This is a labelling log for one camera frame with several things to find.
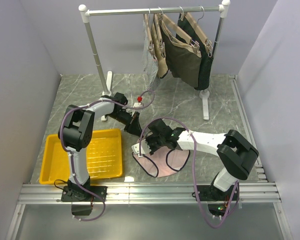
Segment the pink underwear navy trim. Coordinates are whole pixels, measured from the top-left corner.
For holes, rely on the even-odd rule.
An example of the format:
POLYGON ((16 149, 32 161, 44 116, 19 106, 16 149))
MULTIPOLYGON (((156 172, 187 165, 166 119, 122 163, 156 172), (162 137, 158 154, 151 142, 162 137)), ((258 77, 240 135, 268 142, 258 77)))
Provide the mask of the pink underwear navy trim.
POLYGON ((169 149, 164 146, 152 155, 147 153, 139 157, 132 153, 132 157, 147 175, 153 178, 162 178, 180 172, 190 158, 190 151, 169 149))

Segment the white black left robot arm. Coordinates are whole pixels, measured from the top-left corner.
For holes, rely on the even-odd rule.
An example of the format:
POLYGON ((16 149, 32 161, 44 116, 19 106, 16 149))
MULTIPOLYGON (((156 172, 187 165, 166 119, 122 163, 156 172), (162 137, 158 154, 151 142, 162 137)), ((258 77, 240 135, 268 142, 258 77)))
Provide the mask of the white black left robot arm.
POLYGON ((110 117, 124 124, 125 132, 137 137, 141 135, 140 113, 136 107, 131 107, 132 111, 128 112, 127 104, 125 95, 117 92, 114 96, 104 95, 90 104, 67 107, 58 132, 69 163, 69 177, 62 200, 81 202, 97 196, 87 168, 87 147, 93 136, 95 119, 110 117))

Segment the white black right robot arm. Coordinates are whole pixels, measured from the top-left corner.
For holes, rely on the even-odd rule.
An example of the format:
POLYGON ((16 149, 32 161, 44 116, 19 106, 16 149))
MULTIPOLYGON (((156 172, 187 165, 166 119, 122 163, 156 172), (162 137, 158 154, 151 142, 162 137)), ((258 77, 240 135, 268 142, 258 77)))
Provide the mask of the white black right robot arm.
POLYGON ((161 147, 188 150, 218 156, 223 164, 210 186, 198 190, 201 201, 223 201, 235 189, 235 183, 248 179, 259 157, 258 150, 237 130, 227 133, 205 133, 188 129, 184 124, 172 129, 161 119, 153 120, 147 128, 151 135, 141 140, 141 154, 154 154, 161 147))

